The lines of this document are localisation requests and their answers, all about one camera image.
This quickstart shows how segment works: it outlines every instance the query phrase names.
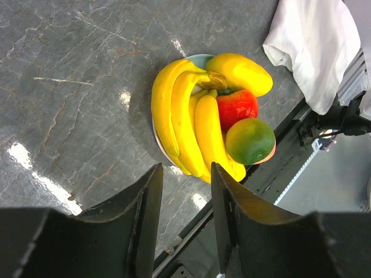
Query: marble tabletop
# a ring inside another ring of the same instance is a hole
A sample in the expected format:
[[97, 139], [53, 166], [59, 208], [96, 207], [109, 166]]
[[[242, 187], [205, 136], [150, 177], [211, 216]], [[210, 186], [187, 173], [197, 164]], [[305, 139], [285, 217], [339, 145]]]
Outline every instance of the marble tabletop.
[[210, 200], [158, 148], [152, 83], [167, 63], [236, 52], [273, 77], [259, 118], [302, 99], [261, 44], [278, 0], [0, 0], [0, 206], [78, 214], [163, 162], [157, 255]]

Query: gray table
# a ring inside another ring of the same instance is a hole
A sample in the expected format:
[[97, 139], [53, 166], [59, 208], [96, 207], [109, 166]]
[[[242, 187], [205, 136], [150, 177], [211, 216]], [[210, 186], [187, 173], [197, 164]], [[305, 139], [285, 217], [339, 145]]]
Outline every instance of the gray table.
[[237, 52], [274, 87], [259, 117], [275, 128], [302, 95], [261, 44], [278, 0], [0, 0], [0, 205], [79, 213], [163, 162], [157, 254], [210, 199], [159, 150], [151, 86], [167, 63]]

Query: plate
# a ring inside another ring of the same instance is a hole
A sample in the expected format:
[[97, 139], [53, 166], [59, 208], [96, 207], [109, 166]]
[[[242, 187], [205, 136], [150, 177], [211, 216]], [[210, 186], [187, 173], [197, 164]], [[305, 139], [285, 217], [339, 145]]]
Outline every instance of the plate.
[[[186, 57], [185, 59], [192, 61], [192, 63], [194, 63], [196, 67], [205, 69], [206, 68], [206, 64], [213, 57], [214, 57], [214, 55], [210, 55], [210, 54], [196, 54], [196, 55], [192, 55], [192, 56]], [[157, 132], [156, 132], [156, 128], [155, 128], [155, 123], [153, 122], [153, 119], [152, 119], [152, 128], [153, 128], [153, 132], [155, 134], [157, 145], [160, 147], [160, 150], [166, 156], [166, 158], [168, 159], [168, 161], [170, 161], [173, 165], [175, 165], [174, 162], [172, 162], [172, 160], [170, 159], [170, 157], [165, 152], [165, 149], [163, 148], [163, 146], [162, 146], [162, 144], [160, 142], [160, 139], [158, 138], [158, 135], [157, 135]]]

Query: floor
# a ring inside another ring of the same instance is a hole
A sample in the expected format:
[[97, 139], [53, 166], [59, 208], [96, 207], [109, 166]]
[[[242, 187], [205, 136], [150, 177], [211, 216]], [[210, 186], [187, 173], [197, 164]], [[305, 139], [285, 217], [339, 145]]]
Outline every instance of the floor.
[[312, 211], [362, 211], [367, 205], [371, 177], [371, 138], [344, 136], [329, 152], [320, 151], [278, 203], [305, 215]]
[[158, 255], [210, 199], [158, 148], [151, 86], [167, 63], [237, 52], [274, 87], [259, 118], [275, 128], [302, 95], [261, 44], [278, 0], [0, 0], [0, 206], [69, 214], [164, 164]]

